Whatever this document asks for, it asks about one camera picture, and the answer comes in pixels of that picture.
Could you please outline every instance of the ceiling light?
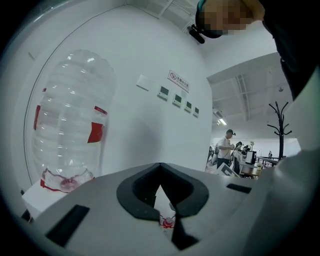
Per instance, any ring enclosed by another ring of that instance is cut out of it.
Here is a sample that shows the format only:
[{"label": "ceiling light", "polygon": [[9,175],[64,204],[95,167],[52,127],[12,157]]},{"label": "ceiling light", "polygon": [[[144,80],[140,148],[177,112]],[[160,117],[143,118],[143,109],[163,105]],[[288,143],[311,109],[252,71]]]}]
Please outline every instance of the ceiling light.
[{"label": "ceiling light", "polygon": [[223,120],[222,118],[219,119],[219,121],[220,121],[221,123],[223,123],[225,126],[227,125],[227,123],[225,122],[225,120]]}]

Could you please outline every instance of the black coat rack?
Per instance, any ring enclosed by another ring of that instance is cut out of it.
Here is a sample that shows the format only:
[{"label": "black coat rack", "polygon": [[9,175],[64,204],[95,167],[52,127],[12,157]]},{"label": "black coat rack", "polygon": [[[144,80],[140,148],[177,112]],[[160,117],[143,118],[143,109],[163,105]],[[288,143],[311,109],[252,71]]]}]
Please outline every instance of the black coat rack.
[{"label": "black coat rack", "polygon": [[273,127],[275,128],[278,132],[274,132],[276,135],[279,136],[279,139],[280,139],[280,146],[279,146],[279,161],[284,157],[284,135],[288,135],[290,133],[292,133],[292,130],[289,131],[288,133],[285,133],[285,128],[289,125],[287,124],[286,126],[284,126],[284,121],[285,121],[285,115],[282,113],[286,107],[286,105],[288,105],[288,102],[283,106],[281,112],[279,110],[279,106],[278,106],[278,103],[275,102],[275,106],[276,106],[276,109],[271,105],[269,104],[269,106],[271,108],[274,109],[275,113],[277,114],[278,116],[278,120],[279,120],[279,129],[275,126],[272,126],[270,124],[267,124],[268,126],[270,127]]}]

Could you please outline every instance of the man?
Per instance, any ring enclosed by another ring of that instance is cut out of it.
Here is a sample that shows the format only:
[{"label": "man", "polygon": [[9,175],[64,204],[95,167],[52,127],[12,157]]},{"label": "man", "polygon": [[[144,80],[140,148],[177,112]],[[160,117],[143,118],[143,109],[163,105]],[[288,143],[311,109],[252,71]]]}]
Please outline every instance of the man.
[{"label": "man", "polygon": [[222,165],[222,163],[225,163],[226,165],[229,164],[231,150],[234,149],[234,145],[230,145],[230,139],[232,138],[232,135],[234,135],[234,131],[231,129],[227,130],[225,136],[217,143],[219,149],[218,162],[216,165],[217,169],[220,167],[220,165]]},{"label": "man", "polygon": [[262,21],[274,38],[294,100],[319,64],[317,4],[318,1],[201,0],[196,25],[204,35],[218,38]]}]

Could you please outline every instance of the plastic water bottle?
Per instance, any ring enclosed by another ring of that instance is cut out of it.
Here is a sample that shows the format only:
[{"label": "plastic water bottle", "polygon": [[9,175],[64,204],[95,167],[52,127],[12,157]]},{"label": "plastic water bottle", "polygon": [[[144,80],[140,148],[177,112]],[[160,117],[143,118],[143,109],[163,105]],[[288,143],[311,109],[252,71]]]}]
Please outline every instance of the plastic water bottle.
[{"label": "plastic water bottle", "polygon": [[88,50],[75,50],[55,66],[33,127],[33,157],[43,187],[70,192],[99,175],[101,139],[116,85],[109,63]]}]

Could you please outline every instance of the red bottle label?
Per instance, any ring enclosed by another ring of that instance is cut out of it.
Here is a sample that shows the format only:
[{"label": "red bottle label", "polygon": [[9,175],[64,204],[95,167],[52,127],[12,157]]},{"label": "red bottle label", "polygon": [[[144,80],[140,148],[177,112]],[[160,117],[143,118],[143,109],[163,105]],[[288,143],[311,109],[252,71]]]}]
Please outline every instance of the red bottle label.
[{"label": "red bottle label", "polygon": [[107,115],[107,111],[103,110],[102,108],[100,108],[98,106],[95,106],[94,109],[99,111],[99,112],[101,112],[101,113],[103,113],[103,114],[105,114],[105,115]]},{"label": "red bottle label", "polygon": [[101,123],[91,123],[91,133],[88,139],[88,143],[101,141],[104,126]]},{"label": "red bottle label", "polygon": [[36,106],[35,115],[34,115],[34,122],[33,122],[33,129],[34,130],[37,129],[37,121],[38,121],[40,108],[41,108],[40,105]]}]

